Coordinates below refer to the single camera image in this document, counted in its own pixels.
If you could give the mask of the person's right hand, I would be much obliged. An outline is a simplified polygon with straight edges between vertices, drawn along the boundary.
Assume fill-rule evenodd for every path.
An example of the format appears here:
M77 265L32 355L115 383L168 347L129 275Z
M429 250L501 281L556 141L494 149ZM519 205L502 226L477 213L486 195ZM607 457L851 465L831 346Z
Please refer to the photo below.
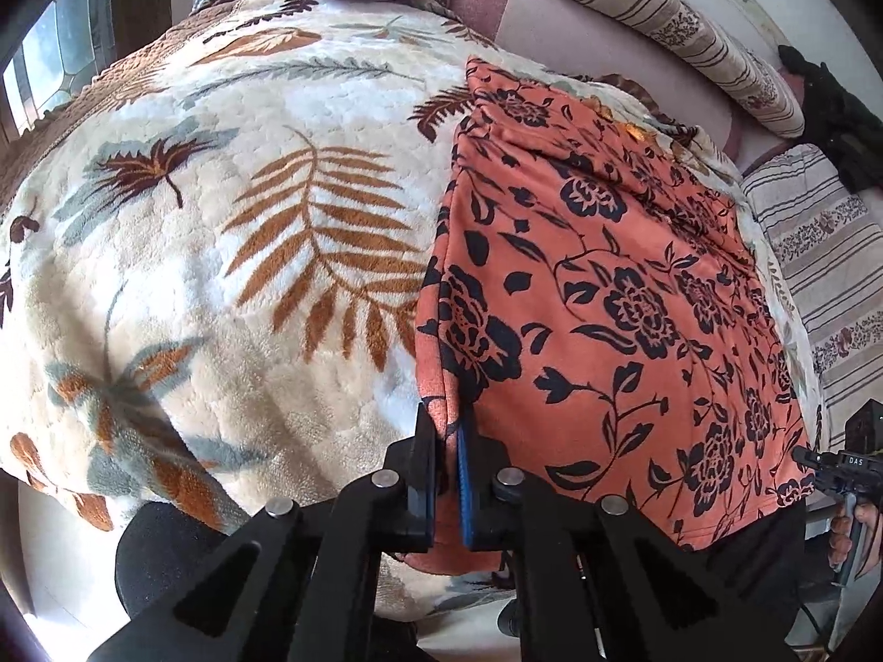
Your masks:
M868 574L880 565L881 559L881 512L873 504L862 502L855 506L855 516L850 517L844 506L838 508L838 514L831 521L829 531L828 562L832 568L838 568L849 557L853 548L850 541L850 529L853 521L857 521L864 531L864 546L859 555L860 567L856 575Z

